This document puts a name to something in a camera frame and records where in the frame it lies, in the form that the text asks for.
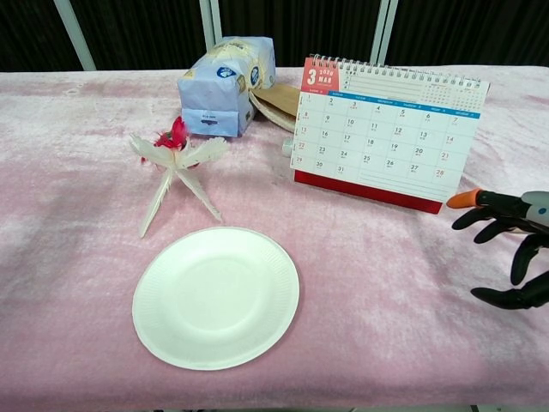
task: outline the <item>tissue package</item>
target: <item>tissue package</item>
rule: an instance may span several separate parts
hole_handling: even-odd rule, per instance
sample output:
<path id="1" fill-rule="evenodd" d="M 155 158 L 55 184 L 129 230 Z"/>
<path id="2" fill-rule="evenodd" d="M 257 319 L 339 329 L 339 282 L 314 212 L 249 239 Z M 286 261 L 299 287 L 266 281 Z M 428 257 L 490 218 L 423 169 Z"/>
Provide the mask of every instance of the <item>tissue package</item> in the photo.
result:
<path id="1" fill-rule="evenodd" d="M 241 136 L 255 114 L 248 90 L 275 82 L 275 49 L 267 37 L 224 37 L 178 80 L 189 132 Z"/>

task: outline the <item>dark background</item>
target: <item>dark background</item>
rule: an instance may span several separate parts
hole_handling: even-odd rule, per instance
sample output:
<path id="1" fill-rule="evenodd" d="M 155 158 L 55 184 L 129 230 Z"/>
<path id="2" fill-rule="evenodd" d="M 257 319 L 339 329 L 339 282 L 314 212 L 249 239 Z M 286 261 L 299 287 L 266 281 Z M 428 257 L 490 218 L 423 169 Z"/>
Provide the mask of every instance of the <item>dark background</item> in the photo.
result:
<path id="1" fill-rule="evenodd" d="M 189 68 L 205 51 L 198 0 L 71 0 L 98 70 Z M 274 39 L 277 66 L 310 53 L 367 61 L 380 0 L 220 0 L 223 35 Z M 0 70 L 81 70 L 52 0 L 0 1 Z M 549 65 L 547 0 L 400 0 L 391 65 Z"/>

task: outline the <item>robotic hand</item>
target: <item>robotic hand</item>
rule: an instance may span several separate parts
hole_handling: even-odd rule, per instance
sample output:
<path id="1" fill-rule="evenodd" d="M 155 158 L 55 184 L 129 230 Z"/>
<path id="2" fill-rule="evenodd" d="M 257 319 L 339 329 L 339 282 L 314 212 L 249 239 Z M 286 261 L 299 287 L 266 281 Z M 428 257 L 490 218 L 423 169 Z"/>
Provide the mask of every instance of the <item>robotic hand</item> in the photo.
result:
<path id="1" fill-rule="evenodd" d="M 519 285 L 528 264 L 540 248 L 549 248 L 549 192 L 529 191 L 521 197 L 501 195 L 476 189 L 453 196 L 448 201 L 452 209 L 475 207 L 457 219 L 452 228 L 462 230 L 477 221 L 495 219 L 474 238 L 485 243 L 500 233 L 517 229 L 530 233 L 515 253 L 511 266 L 511 283 Z M 486 303 L 502 309 L 528 309 L 549 302 L 549 270 L 527 282 L 522 288 L 500 292 L 489 288 L 474 288 L 471 293 Z"/>

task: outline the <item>white paper plate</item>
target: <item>white paper plate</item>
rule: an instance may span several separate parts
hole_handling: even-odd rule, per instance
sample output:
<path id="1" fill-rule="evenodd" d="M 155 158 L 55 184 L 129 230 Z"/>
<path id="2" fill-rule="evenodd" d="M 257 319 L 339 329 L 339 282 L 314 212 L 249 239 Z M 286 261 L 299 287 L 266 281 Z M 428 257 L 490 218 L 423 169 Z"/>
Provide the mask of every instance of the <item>white paper plate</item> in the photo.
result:
<path id="1" fill-rule="evenodd" d="M 298 272 L 272 239 L 215 227 L 168 246 L 137 285 L 133 319 L 145 347 L 196 370 L 235 367 L 273 346 L 292 322 Z"/>

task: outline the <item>calendar page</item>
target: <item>calendar page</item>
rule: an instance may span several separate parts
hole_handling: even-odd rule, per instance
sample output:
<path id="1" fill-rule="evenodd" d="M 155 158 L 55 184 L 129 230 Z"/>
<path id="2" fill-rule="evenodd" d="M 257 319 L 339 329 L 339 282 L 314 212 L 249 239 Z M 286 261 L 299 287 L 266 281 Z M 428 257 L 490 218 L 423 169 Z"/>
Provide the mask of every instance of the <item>calendar page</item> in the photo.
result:
<path id="1" fill-rule="evenodd" d="M 457 190 L 488 82 L 307 58 L 292 168 L 446 202 Z"/>

